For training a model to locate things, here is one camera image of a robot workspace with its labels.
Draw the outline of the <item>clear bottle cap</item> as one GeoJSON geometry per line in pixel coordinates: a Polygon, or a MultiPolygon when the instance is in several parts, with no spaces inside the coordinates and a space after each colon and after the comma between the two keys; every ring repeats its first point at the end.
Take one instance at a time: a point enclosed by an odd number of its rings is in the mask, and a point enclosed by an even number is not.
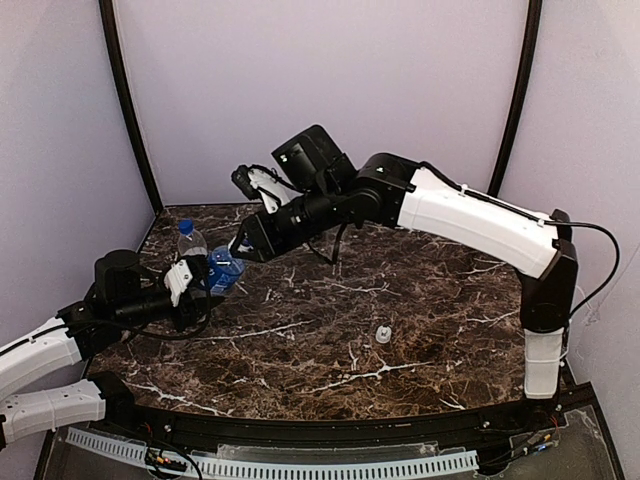
{"type": "Polygon", "coordinates": [[[390,326],[380,325],[375,332],[375,340],[379,344],[388,344],[392,338],[392,329],[390,326]]]}

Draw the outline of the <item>white cap water bottle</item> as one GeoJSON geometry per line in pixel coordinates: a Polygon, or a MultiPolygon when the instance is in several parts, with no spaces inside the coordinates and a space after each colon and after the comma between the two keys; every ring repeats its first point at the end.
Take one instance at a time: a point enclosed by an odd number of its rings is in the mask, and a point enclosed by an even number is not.
{"type": "Polygon", "coordinates": [[[245,263],[232,255],[231,245],[231,242],[219,245],[208,254],[208,282],[212,295],[226,295],[244,274],[245,263]]]}

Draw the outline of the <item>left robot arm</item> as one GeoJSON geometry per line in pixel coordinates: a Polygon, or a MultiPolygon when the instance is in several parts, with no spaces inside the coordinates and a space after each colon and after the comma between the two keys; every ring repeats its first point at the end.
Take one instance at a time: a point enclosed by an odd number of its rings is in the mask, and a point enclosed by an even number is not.
{"type": "Polygon", "coordinates": [[[203,255],[181,257],[161,275],[144,267],[131,250],[114,250],[98,259],[94,282],[83,300],[2,347],[1,445],[83,422],[131,423],[134,395],[112,372],[57,389],[23,389],[92,359],[125,333],[151,337],[147,328],[157,321],[170,321],[177,341],[197,336],[217,304],[210,294],[194,295],[198,286],[207,285],[208,272],[203,255]]]}

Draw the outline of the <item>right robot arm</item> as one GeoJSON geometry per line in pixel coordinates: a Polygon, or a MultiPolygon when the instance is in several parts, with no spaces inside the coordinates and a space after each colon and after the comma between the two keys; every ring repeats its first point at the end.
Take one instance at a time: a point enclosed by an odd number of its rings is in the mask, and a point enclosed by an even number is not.
{"type": "Polygon", "coordinates": [[[263,207],[229,245],[235,258],[266,263],[336,226],[371,222],[453,240],[512,266],[522,292],[524,395],[549,400],[578,274],[568,215],[531,212],[448,178],[428,162],[373,155],[356,168],[325,128],[312,125],[276,148],[280,174],[239,166],[233,183],[263,207]]]}

